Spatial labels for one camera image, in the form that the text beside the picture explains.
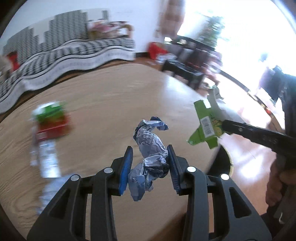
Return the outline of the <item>person's right hand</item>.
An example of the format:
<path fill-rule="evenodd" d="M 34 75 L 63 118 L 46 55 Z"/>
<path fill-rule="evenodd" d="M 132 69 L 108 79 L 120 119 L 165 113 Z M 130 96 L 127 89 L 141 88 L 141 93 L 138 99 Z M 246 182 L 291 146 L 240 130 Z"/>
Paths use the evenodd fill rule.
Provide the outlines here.
<path fill-rule="evenodd" d="M 269 180 L 266 186 L 265 201 L 268 206 L 275 206 L 282 199 L 283 184 L 295 185 L 295 169 L 280 171 L 274 161 L 270 167 Z"/>

